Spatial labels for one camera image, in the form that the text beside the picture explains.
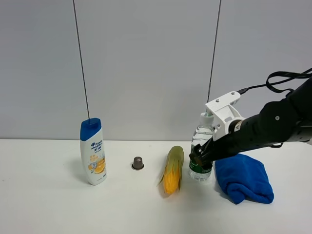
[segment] corn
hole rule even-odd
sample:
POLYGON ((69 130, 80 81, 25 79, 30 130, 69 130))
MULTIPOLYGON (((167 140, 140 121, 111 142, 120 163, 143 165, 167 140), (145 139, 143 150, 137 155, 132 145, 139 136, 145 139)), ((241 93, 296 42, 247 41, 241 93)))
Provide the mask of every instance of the corn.
POLYGON ((163 181, 165 193, 170 195, 173 194, 178 188, 180 189, 183 162, 184 152, 182 147, 172 147, 168 153, 166 167, 161 179, 161 181, 163 181))

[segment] gray wall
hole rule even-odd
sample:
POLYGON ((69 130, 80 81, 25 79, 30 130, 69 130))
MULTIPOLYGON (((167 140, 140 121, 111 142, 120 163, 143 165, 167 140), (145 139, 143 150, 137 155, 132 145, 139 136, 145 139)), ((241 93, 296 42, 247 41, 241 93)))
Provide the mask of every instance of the gray wall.
MULTIPOLYGON (((76 0, 90 114, 105 139, 190 140, 218 3, 76 0)), ((310 68, 311 10, 310 0, 223 0, 211 99, 310 68)), ((3 0, 0 22, 0 137, 78 139, 87 113, 72 1, 3 0)), ((249 91, 236 108, 248 117, 283 96, 249 91)))
MULTIPOLYGON (((311 68, 311 10, 311 0, 223 0, 211 99, 264 84, 275 71, 303 72, 311 68)), ((303 80, 296 80, 277 87, 296 88, 301 83, 303 80)), ((235 108, 249 117, 286 93, 275 94, 267 88, 250 90, 235 108)))
POLYGON ((191 139, 207 101, 218 3, 77 1, 90 114, 105 139, 191 139))
POLYGON ((79 138, 87 118, 70 0, 0 3, 0 137, 79 138))

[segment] metal cap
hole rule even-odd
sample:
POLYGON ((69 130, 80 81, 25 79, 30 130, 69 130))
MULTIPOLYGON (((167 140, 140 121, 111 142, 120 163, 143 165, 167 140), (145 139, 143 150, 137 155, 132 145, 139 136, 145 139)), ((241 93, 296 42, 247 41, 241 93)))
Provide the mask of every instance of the metal cap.
POLYGON ((132 164, 132 169, 133 170, 141 170, 143 169, 144 164, 143 164, 143 160, 141 157, 135 157, 135 159, 133 159, 133 164, 132 164))

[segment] white mount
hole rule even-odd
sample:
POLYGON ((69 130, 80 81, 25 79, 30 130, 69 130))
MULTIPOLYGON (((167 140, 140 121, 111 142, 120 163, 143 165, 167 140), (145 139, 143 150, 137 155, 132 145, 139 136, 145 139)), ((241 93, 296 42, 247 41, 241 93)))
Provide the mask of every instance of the white mount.
POLYGON ((240 98, 238 92, 229 92, 206 104, 207 112, 214 115, 214 141, 229 133, 229 126, 234 120, 244 120, 239 112, 232 106, 240 98))

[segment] white plastic bottle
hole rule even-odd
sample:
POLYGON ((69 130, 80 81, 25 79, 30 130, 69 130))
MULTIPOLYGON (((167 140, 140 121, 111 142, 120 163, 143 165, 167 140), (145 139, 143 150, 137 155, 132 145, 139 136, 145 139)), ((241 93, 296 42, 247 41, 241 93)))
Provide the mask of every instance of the white plastic bottle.
MULTIPOLYGON (((193 134, 191 148, 196 146, 197 144, 203 145, 210 138, 212 138, 214 133, 214 128, 212 126, 213 120, 214 117, 208 115, 208 113, 200 114, 199 126, 196 128, 193 134)), ((212 167, 207 170, 204 170, 195 161, 190 160, 189 174, 192 179, 199 181, 207 180, 211 174, 211 169, 212 167)))
POLYGON ((90 184, 97 185, 106 179, 106 163, 101 120, 83 121, 80 128, 80 153, 82 165, 90 184))

